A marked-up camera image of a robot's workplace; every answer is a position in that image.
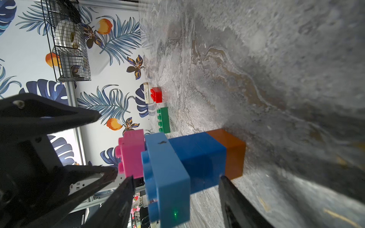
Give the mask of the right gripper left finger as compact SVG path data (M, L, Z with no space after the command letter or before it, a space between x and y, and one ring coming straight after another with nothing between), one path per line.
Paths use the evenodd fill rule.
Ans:
M127 177L82 227L126 228L135 191L133 177Z

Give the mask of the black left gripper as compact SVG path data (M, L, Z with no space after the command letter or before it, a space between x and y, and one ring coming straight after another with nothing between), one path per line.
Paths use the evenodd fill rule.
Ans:
M43 136L100 117L32 93L1 100L2 228L53 228L116 179L113 167L63 166Z

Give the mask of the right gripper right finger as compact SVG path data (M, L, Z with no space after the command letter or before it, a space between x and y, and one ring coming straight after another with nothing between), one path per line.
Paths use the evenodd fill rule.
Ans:
M226 176L220 177L218 190L226 228L273 227Z

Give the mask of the light blue lego brick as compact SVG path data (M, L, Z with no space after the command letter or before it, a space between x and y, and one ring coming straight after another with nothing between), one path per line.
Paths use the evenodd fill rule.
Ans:
M161 228L190 220L191 179L164 133L145 136L141 153L149 219Z

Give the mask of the orange lego brick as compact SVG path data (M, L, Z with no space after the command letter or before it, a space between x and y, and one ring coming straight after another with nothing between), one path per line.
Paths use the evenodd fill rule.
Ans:
M207 134L226 149L225 176L229 180L241 177L243 175L246 143L224 129L211 130Z

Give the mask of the pink lego brick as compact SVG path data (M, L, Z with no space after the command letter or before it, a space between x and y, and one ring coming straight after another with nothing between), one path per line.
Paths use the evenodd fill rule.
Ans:
M134 179L142 178L144 173L141 153L145 150L143 129L124 133L124 136L118 139L115 152L116 157L121 159L118 164L119 174L133 176Z

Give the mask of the green lego brick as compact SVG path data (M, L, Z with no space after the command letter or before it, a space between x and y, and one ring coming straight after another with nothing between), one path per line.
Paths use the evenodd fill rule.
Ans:
M157 110L159 132L168 134L171 132L168 107L162 107Z

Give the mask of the red lego brick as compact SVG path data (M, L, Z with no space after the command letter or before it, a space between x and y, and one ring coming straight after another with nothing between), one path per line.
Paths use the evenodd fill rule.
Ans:
M162 90L159 87L152 87L150 89L151 92L151 98L155 103L162 103L163 96L162 96Z

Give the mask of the white object in basket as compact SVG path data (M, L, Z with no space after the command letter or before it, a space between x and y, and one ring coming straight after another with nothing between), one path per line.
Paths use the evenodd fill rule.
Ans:
M65 48L78 48L76 24L69 20L60 21L54 32L55 45Z

